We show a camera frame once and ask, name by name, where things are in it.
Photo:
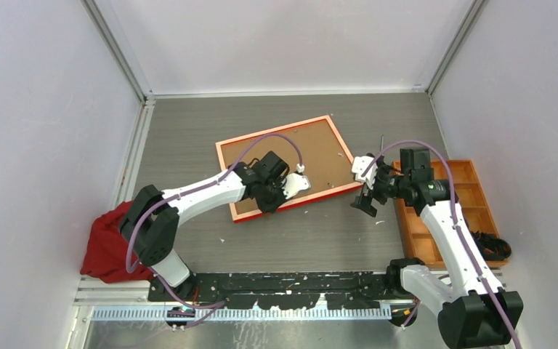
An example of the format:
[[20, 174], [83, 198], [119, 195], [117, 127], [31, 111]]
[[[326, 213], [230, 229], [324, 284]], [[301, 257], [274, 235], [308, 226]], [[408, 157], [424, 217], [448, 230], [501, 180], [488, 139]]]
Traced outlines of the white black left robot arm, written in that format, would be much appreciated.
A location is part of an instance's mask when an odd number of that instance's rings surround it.
[[194, 290], [191, 270], [174, 248], [178, 228], [218, 206], [252, 199], [263, 213], [273, 213], [286, 203], [286, 189], [293, 178], [289, 165], [270, 151], [250, 163], [232, 164], [225, 171], [185, 187], [159, 190], [147, 185], [131, 202], [119, 225], [127, 241], [126, 271], [143, 265], [166, 282], [166, 291], [177, 301]]

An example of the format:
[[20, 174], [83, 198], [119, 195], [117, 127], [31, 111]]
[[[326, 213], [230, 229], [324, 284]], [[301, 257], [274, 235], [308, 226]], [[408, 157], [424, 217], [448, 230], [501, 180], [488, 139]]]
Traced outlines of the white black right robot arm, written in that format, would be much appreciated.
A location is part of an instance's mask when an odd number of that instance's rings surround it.
[[386, 289], [395, 298], [413, 295], [437, 317], [448, 348], [503, 346], [520, 342], [515, 328], [523, 311], [516, 291], [507, 291], [482, 256], [463, 216], [447, 162], [437, 179], [427, 146], [400, 149], [400, 168], [385, 164], [381, 153], [352, 162], [355, 181], [362, 183], [354, 208], [376, 215], [372, 202], [390, 199], [412, 207], [430, 232], [448, 272], [444, 283], [417, 258], [392, 260]]

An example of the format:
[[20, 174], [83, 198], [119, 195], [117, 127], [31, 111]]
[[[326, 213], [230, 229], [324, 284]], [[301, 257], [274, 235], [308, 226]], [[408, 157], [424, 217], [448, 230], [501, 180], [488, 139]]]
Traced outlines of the red picture frame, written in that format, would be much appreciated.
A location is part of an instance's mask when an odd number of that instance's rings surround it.
[[[304, 174], [311, 184], [310, 189], [299, 193], [280, 206], [279, 212], [359, 190], [362, 186], [361, 183], [354, 181], [351, 172], [354, 156], [329, 115], [219, 141], [216, 143], [216, 150], [220, 168], [227, 169], [248, 145], [263, 135], [271, 133], [285, 135], [297, 145], [304, 160]], [[291, 172], [299, 163], [294, 147], [288, 141], [276, 136], [265, 138], [257, 143], [241, 161], [249, 163], [253, 159], [262, 159], [268, 151], [275, 152], [288, 163]], [[230, 204], [229, 207], [234, 223], [263, 215], [254, 199]]]

